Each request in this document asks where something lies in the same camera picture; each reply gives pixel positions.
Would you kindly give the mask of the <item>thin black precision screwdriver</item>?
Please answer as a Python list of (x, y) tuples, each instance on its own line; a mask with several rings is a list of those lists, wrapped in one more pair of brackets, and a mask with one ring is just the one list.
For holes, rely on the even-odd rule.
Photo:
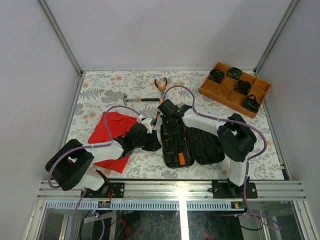
[(155, 127), (156, 124), (157, 124), (157, 121), (158, 121), (159, 116), (160, 116), (160, 111), (157, 111), (157, 112), (156, 112), (156, 117), (155, 117), (154, 122), (153, 122), (153, 126), (154, 126), (154, 127)]

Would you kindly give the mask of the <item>black orange screwdriver large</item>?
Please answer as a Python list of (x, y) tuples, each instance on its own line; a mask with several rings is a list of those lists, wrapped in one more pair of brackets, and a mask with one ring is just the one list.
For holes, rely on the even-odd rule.
[(186, 130), (186, 127), (183, 127), (183, 140), (184, 140), (184, 143), (185, 143), (186, 156), (189, 159), (190, 154), (189, 154), (189, 148), (188, 148), (188, 143), (187, 143), (187, 130)]

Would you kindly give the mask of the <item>black plastic tool case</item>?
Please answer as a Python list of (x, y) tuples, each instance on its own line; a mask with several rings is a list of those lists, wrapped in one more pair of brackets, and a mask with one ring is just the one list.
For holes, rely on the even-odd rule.
[[(168, 168), (177, 169), (190, 167), (194, 163), (198, 163), (200, 165), (211, 165), (220, 163), (225, 159), (225, 153), (223, 152), (222, 145), (217, 136), (198, 128), (186, 127), (189, 150), (188, 159), (183, 139), (183, 131), (184, 129), (180, 132), (164, 132), (163, 123), (160, 126), (163, 159)], [(168, 150), (166, 150), (166, 139), (168, 139)], [(179, 148), (184, 154), (184, 166), (179, 164)]]

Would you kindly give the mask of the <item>small hammer black grip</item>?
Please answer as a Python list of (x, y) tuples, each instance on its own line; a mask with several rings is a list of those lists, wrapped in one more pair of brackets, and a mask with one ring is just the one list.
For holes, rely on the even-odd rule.
[(123, 103), (126, 106), (128, 102), (160, 102), (160, 98), (139, 98), (139, 99), (131, 99), (128, 98), (127, 94), (123, 95)]

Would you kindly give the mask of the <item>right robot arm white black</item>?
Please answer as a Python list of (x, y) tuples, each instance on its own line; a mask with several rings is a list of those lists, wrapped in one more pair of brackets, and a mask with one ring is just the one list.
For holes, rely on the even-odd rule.
[(254, 149), (257, 138), (239, 114), (232, 114), (226, 121), (214, 119), (212, 115), (196, 112), (190, 105), (178, 107), (169, 99), (163, 101), (158, 109), (164, 115), (167, 130), (188, 127), (215, 135), (230, 159), (229, 194), (237, 198), (245, 193), (247, 156)]

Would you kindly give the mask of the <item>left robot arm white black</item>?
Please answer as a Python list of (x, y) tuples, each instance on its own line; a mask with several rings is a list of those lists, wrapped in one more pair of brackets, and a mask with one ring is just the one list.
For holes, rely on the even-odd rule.
[(75, 187), (87, 188), (98, 197), (110, 190), (108, 178), (89, 167), (104, 160), (121, 160), (135, 149), (155, 152), (162, 147), (157, 132), (143, 123), (135, 123), (125, 134), (108, 142), (83, 145), (77, 139), (68, 141), (45, 165), (48, 185), (52, 189), (69, 191)]

